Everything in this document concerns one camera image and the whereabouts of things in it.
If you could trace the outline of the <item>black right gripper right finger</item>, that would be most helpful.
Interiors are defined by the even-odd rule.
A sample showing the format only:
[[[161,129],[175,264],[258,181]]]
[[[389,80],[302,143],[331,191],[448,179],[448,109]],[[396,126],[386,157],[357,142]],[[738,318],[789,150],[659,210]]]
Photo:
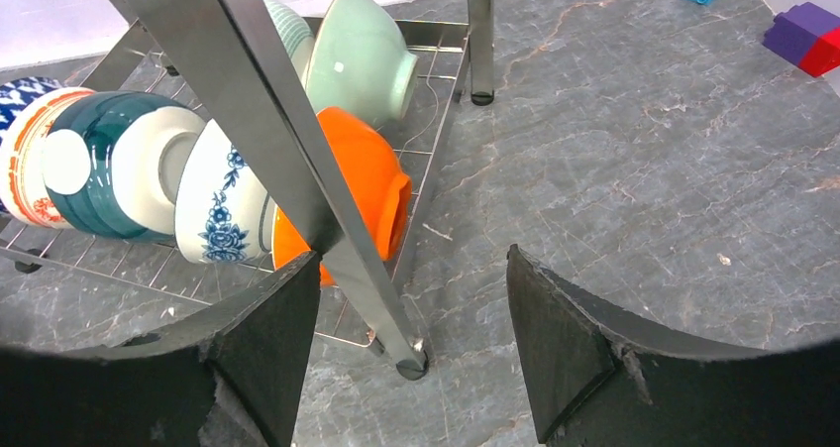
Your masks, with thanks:
[[[769,351],[643,318],[512,245],[508,306],[545,446],[835,446],[839,342]]]

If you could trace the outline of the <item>stainless steel dish rack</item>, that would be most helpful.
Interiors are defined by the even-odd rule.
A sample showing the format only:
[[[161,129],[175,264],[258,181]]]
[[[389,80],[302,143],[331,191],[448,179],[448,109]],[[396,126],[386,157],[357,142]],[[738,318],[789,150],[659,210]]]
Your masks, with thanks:
[[[400,300],[418,235],[437,186],[454,120],[468,93],[494,97],[493,0],[467,0],[466,23],[403,21],[409,48],[457,53],[451,92],[432,116],[436,128],[404,242],[396,261],[376,255],[362,217],[318,128],[302,86],[262,0],[108,0],[130,28],[85,78],[97,90],[119,87],[147,53],[161,48],[200,103],[217,118],[269,194],[326,258],[347,303],[371,331],[368,347],[386,353],[411,381],[428,371],[428,343],[410,326]]]

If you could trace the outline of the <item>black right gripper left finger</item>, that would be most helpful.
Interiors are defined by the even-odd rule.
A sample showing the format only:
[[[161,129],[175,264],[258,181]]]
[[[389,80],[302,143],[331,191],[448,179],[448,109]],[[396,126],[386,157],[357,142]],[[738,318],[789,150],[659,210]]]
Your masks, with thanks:
[[[114,346],[1,350],[5,446],[287,446],[319,310],[302,254],[177,322]]]

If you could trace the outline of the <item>blue white floral bowl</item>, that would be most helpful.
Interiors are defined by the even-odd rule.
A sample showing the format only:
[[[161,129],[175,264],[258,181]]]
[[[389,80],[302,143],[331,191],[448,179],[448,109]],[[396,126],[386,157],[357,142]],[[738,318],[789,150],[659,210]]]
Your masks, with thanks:
[[[191,263],[240,263],[270,252],[274,201],[216,123],[207,122],[186,162],[174,236]]]

